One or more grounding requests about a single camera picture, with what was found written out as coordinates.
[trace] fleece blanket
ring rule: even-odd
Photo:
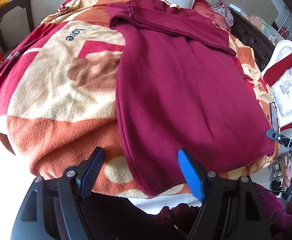
[[[106,160],[93,191],[148,198],[127,166],[115,110],[115,79],[125,39],[108,28],[107,4],[127,1],[67,0],[9,55],[0,68],[0,140],[31,173],[45,179],[75,169],[96,146],[103,147]],[[269,119],[271,90],[262,80],[253,50],[231,34],[229,46]],[[271,157],[233,167],[222,177],[238,179],[256,172],[277,150],[276,144]],[[181,184],[161,195],[185,192],[189,188]]]

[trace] wooden headboard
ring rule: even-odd
[[[258,68],[262,71],[267,66],[275,46],[241,14],[232,8],[230,8],[230,11],[234,17],[234,24],[230,32],[244,45],[253,48],[255,61]]]

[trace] wooden stool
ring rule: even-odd
[[[271,165],[268,166],[269,169],[272,169],[272,173],[269,181],[276,179],[283,179],[285,168],[286,168],[286,157],[288,158],[288,152],[283,153],[281,156],[277,157]]]

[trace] cable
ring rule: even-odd
[[[284,210],[283,210],[283,212],[275,219],[275,220],[273,220],[273,222],[271,222],[270,224],[269,224],[269,226],[271,226],[272,224],[274,224],[285,212],[286,212],[286,210],[287,210],[287,208],[289,207],[289,205],[291,204],[291,202],[292,202],[292,199],[290,200],[290,202],[286,205],[286,207],[284,208]]]
[[[284,193],[284,194],[288,194],[292,196],[291,192],[285,192],[284,190],[265,190],[265,191],[257,193],[257,195],[267,193],[267,192],[278,192],[278,193]]]

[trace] metal screw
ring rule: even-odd
[[[75,171],[67,171],[66,176],[70,178],[70,177],[75,176],[75,174],[76,174]]]
[[[35,181],[35,183],[39,183],[39,182],[42,181],[42,179],[43,179],[43,177],[38,176],[38,177],[36,177],[36,178],[34,179],[34,181]]]
[[[246,176],[241,176],[240,180],[244,183],[248,182],[248,178]]]
[[[208,177],[210,177],[210,178],[215,178],[215,177],[216,177],[216,173],[215,173],[214,171],[209,171],[209,172],[207,173],[207,175],[208,175]]]

